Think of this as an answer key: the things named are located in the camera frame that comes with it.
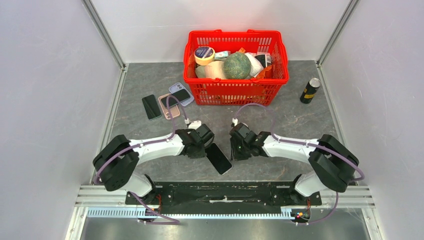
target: yellow label on can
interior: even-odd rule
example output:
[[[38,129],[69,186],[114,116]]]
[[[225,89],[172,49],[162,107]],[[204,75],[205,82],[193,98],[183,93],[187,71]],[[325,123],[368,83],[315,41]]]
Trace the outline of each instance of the yellow label on can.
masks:
[[[304,98],[305,99],[311,99],[311,98],[314,97],[314,95],[315,95],[315,93],[314,94],[305,94]]]

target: smartphone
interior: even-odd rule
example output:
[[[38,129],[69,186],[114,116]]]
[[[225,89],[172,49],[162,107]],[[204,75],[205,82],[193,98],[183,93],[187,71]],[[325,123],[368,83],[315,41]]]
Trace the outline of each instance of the smartphone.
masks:
[[[219,174],[223,175],[233,167],[231,162],[228,161],[228,158],[215,143],[212,143],[212,145],[206,148],[205,152],[207,159],[209,159],[210,163]]]
[[[149,96],[145,96],[141,99],[141,101],[143,102],[144,109],[149,120],[156,119],[162,116],[155,95],[152,94]]]
[[[160,96],[157,100],[159,101],[160,108],[162,109],[163,114],[165,115],[165,118],[167,120],[171,120],[170,112],[168,112],[168,109],[162,104],[161,100],[163,98],[166,98],[168,95],[171,95],[171,93],[165,94]],[[180,109],[178,109],[178,106],[170,107],[169,110],[171,111],[172,117],[176,118],[180,115]]]
[[[178,101],[183,102],[184,100],[187,100],[190,98],[190,94],[186,89],[181,89],[178,90],[174,93],[171,94],[172,96],[176,97],[176,99],[178,99]],[[161,102],[163,103],[163,105],[166,107],[167,106],[167,98],[162,98]],[[173,98],[169,99],[169,107],[175,106],[177,105],[177,101]]]
[[[181,84],[181,82],[177,82],[177,83],[175,83],[174,85],[172,85],[172,86],[170,86],[169,87],[169,92],[170,93],[175,93],[175,92],[178,92],[179,90],[181,90],[181,89],[185,89],[187,92],[188,92],[188,94],[190,95],[190,98],[189,99],[187,99],[187,100],[184,100],[184,101],[182,101],[181,102],[181,105],[183,106],[183,107],[186,107],[187,105],[189,105],[189,104],[191,104],[194,100],[195,100],[195,98],[193,97],[193,95],[187,90],[187,88],[184,86],[184,85],[182,85]]]

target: green melon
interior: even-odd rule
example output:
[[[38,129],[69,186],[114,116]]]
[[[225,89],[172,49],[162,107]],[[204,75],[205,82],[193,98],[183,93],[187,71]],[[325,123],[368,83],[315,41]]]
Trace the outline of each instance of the green melon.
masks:
[[[227,79],[246,79],[251,68],[249,58],[241,52],[235,52],[226,58],[222,70]]]

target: robotic arm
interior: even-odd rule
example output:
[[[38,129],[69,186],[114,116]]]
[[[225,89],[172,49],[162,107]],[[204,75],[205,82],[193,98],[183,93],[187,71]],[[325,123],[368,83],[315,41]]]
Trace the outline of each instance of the robotic arm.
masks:
[[[294,179],[290,192],[290,198],[294,202],[327,188],[343,193],[355,172],[355,169],[342,159],[310,144],[333,150],[355,166],[359,164],[358,159],[349,150],[328,134],[324,134],[320,139],[274,137],[270,132],[265,131],[256,135],[243,123],[234,126],[229,134],[231,135],[232,159],[246,160],[251,156],[283,157],[312,166],[313,171],[298,175]]]
[[[188,125],[187,129],[178,129],[172,135],[170,133],[166,136],[143,140],[128,140],[124,135],[114,137],[94,158],[93,165],[97,171],[120,151],[130,146],[134,148],[111,161],[100,172],[100,179],[106,190],[123,189],[143,197],[154,188],[154,184],[147,175],[133,174],[136,166],[165,156],[185,155],[191,159],[203,158],[205,143],[213,141],[214,137],[208,126],[200,121],[194,121]]]

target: phone screen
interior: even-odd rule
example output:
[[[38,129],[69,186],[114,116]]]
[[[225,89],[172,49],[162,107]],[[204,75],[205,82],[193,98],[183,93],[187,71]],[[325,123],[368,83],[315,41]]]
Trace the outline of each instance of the phone screen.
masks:
[[[176,92],[172,93],[171,95],[176,97],[176,99],[178,99],[179,102],[182,102],[182,101],[190,98],[189,92],[185,89],[181,89],[179,91],[176,91]],[[167,107],[167,98],[164,97],[164,98],[161,99],[161,101],[166,108]],[[177,101],[175,99],[169,98],[169,107],[175,106],[176,104],[177,104]]]
[[[215,143],[212,143],[210,147],[206,148],[205,152],[207,159],[209,159],[210,163],[219,174],[223,175],[233,167],[231,162],[228,161],[228,158]]]
[[[155,95],[149,95],[143,97],[142,99],[144,109],[149,120],[158,118],[162,115],[161,110],[159,109],[158,102],[156,101]]]

